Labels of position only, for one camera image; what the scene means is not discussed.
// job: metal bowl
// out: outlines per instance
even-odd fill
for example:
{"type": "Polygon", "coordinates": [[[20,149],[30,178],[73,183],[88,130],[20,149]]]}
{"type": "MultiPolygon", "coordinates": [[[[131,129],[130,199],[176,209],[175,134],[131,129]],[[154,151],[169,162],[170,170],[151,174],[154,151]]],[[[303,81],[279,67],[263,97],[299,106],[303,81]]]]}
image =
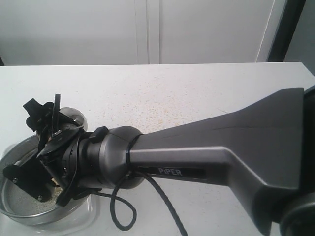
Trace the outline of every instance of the metal bowl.
{"type": "Polygon", "coordinates": [[[0,213],[25,225],[41,225],[58,221],[75,211],[87,197],[71,200],[65,207],[56,206],[61,192],[56,189],[51,200],[39,202],[3,176],[3,169],[11,164],[21,164],[37,150],[38,138],[31,136],[17,144],[0,160],[0,213]]]}

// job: white cabinet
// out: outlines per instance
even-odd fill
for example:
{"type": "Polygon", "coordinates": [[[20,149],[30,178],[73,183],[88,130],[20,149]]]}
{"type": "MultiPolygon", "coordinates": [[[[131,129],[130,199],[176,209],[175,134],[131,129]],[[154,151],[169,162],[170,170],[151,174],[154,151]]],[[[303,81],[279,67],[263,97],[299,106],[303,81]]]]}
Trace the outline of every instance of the white cabinet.
{"type": "Polygon", "coordinates": [[[6,65],[266,61],[285,0],[2,1],[6,65]]]}

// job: speckled tabletop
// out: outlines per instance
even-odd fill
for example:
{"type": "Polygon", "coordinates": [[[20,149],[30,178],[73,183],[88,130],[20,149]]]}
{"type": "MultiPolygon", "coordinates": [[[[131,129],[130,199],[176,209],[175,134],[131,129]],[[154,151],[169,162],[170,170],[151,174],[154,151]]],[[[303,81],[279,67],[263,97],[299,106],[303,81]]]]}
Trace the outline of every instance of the speckled tabletop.
{"type": "MultiPolygon", "coordinates": [[[[31,98],[44,103],[60,93],[61,105],[80,110],[90,131],[104,125],[130,125],[149,133],[239,110],[283,88],[307,89],[315,84],[313,75],[298,62],[16,66],[0,67],[0,78],[0,152],[33,134],[25,125],[27,113],[22,108],[31,98]]],[[[189,235],[260,235],[229,188],[157,181],[189,235]]],[[[0,215],[0,235],[180,235],[165,204],[148,183],[121,190],[119,195],[138,211],[137,222],[128,232],[113,224],[109,199],[94,197],[91,206],[82,206],[93,208],[93,214],[80,228],[71,215],[63,226],[41,228],[23,226],[0,215]]],[[[131,217],[129,209],[119,204],[117,214],[126,223],[131,217]]],[[[272,235],[280,235],[277,225],[273,225],[272,235]]]]}

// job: black cable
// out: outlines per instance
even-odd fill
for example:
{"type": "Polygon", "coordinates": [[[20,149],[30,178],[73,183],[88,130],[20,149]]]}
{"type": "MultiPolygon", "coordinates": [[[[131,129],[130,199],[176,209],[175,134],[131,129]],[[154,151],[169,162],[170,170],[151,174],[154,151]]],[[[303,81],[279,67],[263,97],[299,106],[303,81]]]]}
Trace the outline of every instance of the black cable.
{"type": "MultiPolygon", "coordinates": [[[[168,199],[167,195],[163,192],[163,190],[161,189],[161,187],[158,185],[157,182],[155,182],[155,180],[153,178],[151,178],[149,175],[142,173],[142,172],[135,172],[138,176],[141,176],[143,178],[145,178],[154,188],[155,190],[159,193],[159,195],[162,197],[162,199],[164,200],[166,206],[168,207],[169,211],[171,212],[171,215],[174,218],[174,221],[179,229],[179,231],[181,232],[182,236],[188,236],[176,210],[174,209],[173,205],[171,204],[170,200],[168,199]]],[[[124,177],[122,178],[118,184],[115,186],[113,193],[112,194],[107,194],[107,193],[100,193],[100,192],[93,192],[93,194],[99,195],[99,196],[103,196],[103,197],[107,197],[110,198],[110,214],[111,217],[113,219],[114,224],[117,226],[118,229],[122,230],[122,231],[127,231],[130,230],[132,228],[132,226],[134,225],[136,218],[137,218],[137,211],[134,208],[134,206],[129,203],[128,201],[126,201],[123,198],[117,197],[117,193],[118,190],[120,189],[121,185],[128,179],[128,177],[124,177]],[[124,204],[126,204],[133,212],[133,217],[132,220],[130,222],[129,225],[127,226],[123,226],[117,219],[116,213],[115,213],[115,200],[118,200],[124,204]]]]}

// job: table surface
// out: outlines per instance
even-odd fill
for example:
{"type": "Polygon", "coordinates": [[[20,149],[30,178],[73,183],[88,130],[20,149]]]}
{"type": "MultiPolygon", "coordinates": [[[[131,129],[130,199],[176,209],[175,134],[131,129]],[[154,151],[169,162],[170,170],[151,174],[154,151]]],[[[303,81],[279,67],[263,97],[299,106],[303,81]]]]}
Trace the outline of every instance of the table surface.
{"type": "MultiPolygon", "coordinates": [[[[87,118],[89,131],[130,125],[143,133],[210,118],[244,108],[280,89],[315,84],[302,63],[16,66],[0,67],[0,152],[33,135],[22,105],[62,95],[61,107],[73,107],[87,118]]],[[[189,235],[260,235],[227,187],[158,179],[189,235]]],[[[99,215],[77,236],[180,235],[168,209],[146,182],[121,190],[138,211],[137,222],[120,232],[101,199],[99,215]]],[[[130,214],[118,206],[118,218],[130,214]]],[[[0,235],[50,235],[0,215],[0,235]]],[[[272,235],[280,235],[273,225],[272,235]]]]}

